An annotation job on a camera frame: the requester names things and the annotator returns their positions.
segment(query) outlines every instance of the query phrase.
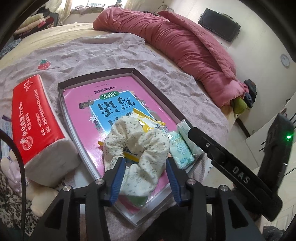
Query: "green packet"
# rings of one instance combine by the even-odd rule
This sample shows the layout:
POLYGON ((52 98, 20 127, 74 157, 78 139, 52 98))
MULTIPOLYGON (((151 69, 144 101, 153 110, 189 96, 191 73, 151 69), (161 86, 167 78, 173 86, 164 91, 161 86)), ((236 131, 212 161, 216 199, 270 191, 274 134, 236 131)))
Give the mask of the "green packet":
POLYGON ((170 154, 174 158, 178 168, 187 168, 195 159, 182 136, 175 131, 169 132, 167 135, 170 139, 170 154))

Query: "pink comforter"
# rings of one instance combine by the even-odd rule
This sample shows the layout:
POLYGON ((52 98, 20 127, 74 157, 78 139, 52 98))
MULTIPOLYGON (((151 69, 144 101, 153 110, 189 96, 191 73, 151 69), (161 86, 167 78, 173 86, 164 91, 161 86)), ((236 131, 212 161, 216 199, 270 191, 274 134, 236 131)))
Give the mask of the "pink comforter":
POLYGON ((163 18, 112 7, 97 17, 93 27, 144 38, 184 72, 201 81, 219 107, 229 105, 230 100, 248 92, 247 86, 235 77, 231 57, 208 31, 178 14, 167 11, 159 14, 163 18))

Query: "black cable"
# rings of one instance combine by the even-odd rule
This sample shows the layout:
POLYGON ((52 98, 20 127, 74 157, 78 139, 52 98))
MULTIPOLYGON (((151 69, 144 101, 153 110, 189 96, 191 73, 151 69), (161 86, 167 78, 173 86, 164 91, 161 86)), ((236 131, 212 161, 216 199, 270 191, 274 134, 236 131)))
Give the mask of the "black cable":
POLYGON ((168 8, 168 6, 166 4, 163 4, 163 5, 159 6, 159 8, 153 14, 155 14, 163 6, 166 6, 166 8, 168 8))
POLYGON ((16 144, 3 130, 0 129, 0 139, 3 140, 13 151, 17 162, 20 167, 20 179, 22 186, 22 215, 21 215, 21 241, 24 241, 25 235, 25 221, 26 221, 26 177, 25 177, 25 166, 22 161, 22 156, 18 150, 16 144))

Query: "window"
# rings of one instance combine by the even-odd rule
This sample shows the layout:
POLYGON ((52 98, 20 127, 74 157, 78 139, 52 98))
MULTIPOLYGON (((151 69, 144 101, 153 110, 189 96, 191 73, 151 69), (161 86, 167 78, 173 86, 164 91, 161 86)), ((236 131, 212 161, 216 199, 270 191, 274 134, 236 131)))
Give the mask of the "window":
POLYGON ((94 7, 102 7, 105 4, 105 8, 107 6, 116 4, 117 0, 73 0, 72 1, 72 8, 83 5, 83 6, 94 6, 94 7))

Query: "das logo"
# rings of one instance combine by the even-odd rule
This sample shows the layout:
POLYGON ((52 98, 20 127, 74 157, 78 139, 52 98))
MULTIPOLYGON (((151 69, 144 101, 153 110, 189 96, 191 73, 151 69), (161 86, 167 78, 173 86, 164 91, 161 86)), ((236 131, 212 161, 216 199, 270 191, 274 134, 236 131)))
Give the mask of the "das logo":
POLYGON ((234 167, 234 169, 232 170, 232 172, 234 174, 237 174, 237 176, 245 183, 247 184, 250 181, 250 178, 248 176, 244 176, 243 172, 239 171, 238 167, 234 167))

